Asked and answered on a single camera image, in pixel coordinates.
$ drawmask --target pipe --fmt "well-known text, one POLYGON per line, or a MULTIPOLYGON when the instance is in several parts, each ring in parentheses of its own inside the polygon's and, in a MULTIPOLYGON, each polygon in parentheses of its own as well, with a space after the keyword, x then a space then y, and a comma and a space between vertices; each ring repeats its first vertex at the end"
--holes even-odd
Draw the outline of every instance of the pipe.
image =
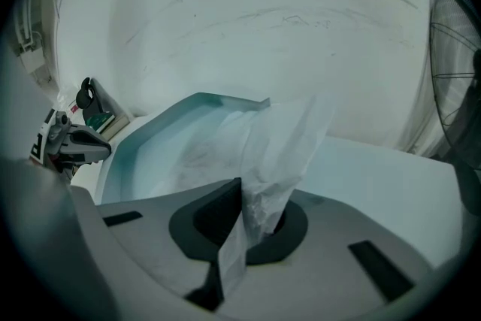
POLYGON ((24 43, 25 41, 23 40, 23 36, 22 36, 22 33, 20 32, 20 21, 18 20, 18 4, 17 2, 14 3, 14 9, 12 10, 13 11, 13 14, 14 14, 14 27, 15 27, 15 35, 17 36, 17 40, 20 44, 20 46, 22 46, 23 49, 25 49, 24 47, 24 43))
POLYGON ((23 36, 25 36, 25 39, 27 41, 30 39, 28 3, 29 3, 28 0, 22 1, 23 36))
POLYGON ((32 0, 28 0, 28 7, 27 7, 27 17, 29 18, 29 35, 30 35, 30 45, 33 45, 33 34, 32 34, 32 0))

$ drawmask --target black slot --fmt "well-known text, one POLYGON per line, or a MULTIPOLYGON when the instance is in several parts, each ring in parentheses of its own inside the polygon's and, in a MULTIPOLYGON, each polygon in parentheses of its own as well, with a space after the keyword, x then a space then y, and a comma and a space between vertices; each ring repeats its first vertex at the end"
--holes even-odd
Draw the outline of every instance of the black slot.
POLYGON ((362 241, 348 248, 387 301, 394 301, 413 288, 413 283, 372 242, 362 241))
POLYGON ((117 214, 115 216, 104 217, 105 225, 115 226, 121 223, 130 222, 136 220, 137 218, 142 218, 142 214, 138 211, 129 211, 127 213, 117 214))
POLYGON ((52 115, 53 115, 54 112, 55 112, 55 110, 51 108, 50 111, 48 112, 47 118, 45 118, 45 123, 47 123, 47 124, 49 123, 50 118, 52 118, 52 115))

